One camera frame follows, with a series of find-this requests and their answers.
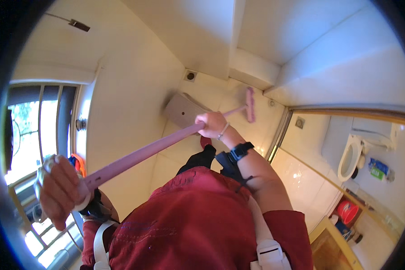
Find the wall fixture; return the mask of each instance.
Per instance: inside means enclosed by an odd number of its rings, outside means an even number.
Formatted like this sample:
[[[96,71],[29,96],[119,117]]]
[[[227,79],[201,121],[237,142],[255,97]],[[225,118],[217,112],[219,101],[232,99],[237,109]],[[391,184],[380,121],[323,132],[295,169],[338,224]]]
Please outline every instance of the wall fixture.
[[[78,28],[80,30],[83,30],[83,31],[86,31],[86,32],[88,32],[90,30],[90,27],[88,27],[87,25],[85,25],[85,24],[83,24],[83,23],[81,23],[81,22],[79,22],[79,21],[77,21],[75,19],[70,19],[70,20],[65,19],[63,17],[57,16],[57,15],[54,15],[54,14],[51,14],[51,13],[48,13],[48,12],[45,12],[45,14],[48,15],[48,16],[51,16],[51,17],[56,17],[56,18],[65,20],[65,21],[69,22],[69,25],[72,25],[73,27],[76,27],[76,28]]]
[[[85,131],[87,128],[87,119],[85,119],[85,118],[77,119],[75,121],[75,126],[76,126],[76,130],[78,130],[78,131],[82,131],[82,130]]]

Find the person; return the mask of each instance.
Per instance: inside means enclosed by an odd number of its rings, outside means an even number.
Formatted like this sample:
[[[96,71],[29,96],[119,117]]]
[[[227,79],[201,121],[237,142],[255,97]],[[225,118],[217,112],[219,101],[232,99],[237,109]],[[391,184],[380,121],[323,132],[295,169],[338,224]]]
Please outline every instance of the person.
[[[199,131],[202,136],[220,137],[229,149],[245,143],[221,113],[198,115],[195,122],[205,123]],[[216,149],[210,139],[201,142],[204,150],[193,155],[173,179],[103,233],[111,269],[249,269],[250,262],[257,260],[254,221],[247,203],[250,196],[291,268],[313,269],[304,214],[293,211],[270,164],[254,149],[248,150],[238,161],[241,175],[249,179],[243,186],[210,170]],[[81,202],[76,192],[79,178],[63,156],[45,162],[42,170],[36,188],[41,207],[55,227],[63,230],[70,211]],[[97,196],[110,210],[111,219],[118,221],[107,196],[100,191]],[[93,268],[93,241],[100,226],[90,219],[83,224],[81,270]]]

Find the mop handle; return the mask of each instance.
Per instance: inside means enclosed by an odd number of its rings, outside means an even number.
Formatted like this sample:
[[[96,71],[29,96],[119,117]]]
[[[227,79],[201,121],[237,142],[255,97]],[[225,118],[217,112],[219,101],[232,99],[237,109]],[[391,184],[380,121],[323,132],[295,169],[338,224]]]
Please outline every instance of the mop handle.
[[[247,105],[237,108],[232,111],[224,113],[224,116],[228,116],[236,111],[241,111],[247,108]],[[102,185],[106,181],[112,179],[113,177],[121,174],[122,172],[132,168],[138,163],[148,159],[152,155],[159,153],[160,151],[170,147],[174,143],[178,143],[186,137],[204,129],[205,123],[199,122],[193,124],[190,127],[186,127],[182,130],[179,130],[167,137],[158,139],[157,141],[146,145],[143,148],[140,148],[116,161],[106,165],[105,167],[95,171],[94,173],[88,175],[84,178],[84,183],[80,183],[78,186],[79,193],[81,195],[87,195],[89,192],[95,190],[98,186]]]

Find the red bucket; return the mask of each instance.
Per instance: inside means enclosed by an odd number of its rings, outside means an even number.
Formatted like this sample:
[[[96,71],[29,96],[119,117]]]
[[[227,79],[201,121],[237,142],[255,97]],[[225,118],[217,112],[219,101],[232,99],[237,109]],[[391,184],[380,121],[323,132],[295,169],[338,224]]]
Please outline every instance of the red bucket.
[[[342,218],[342,222],[344,224],[348,224],[356,216],[358,212],[358,206],[353,204],[349,200],[345,200],[339,204],[338,212],[340,217]]]

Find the toilet paper package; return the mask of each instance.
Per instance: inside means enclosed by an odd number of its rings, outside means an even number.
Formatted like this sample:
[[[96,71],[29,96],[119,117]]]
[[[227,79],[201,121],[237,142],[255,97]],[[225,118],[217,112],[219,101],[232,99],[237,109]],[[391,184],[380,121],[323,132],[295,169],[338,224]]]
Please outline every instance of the toilet paper package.
[[[389,166],[385,165],[383,162],[371,158],[371,161],[368,164],[369,171],[371,175],[377,178],[380,181],[394,181],[394,171],[389,168]]]

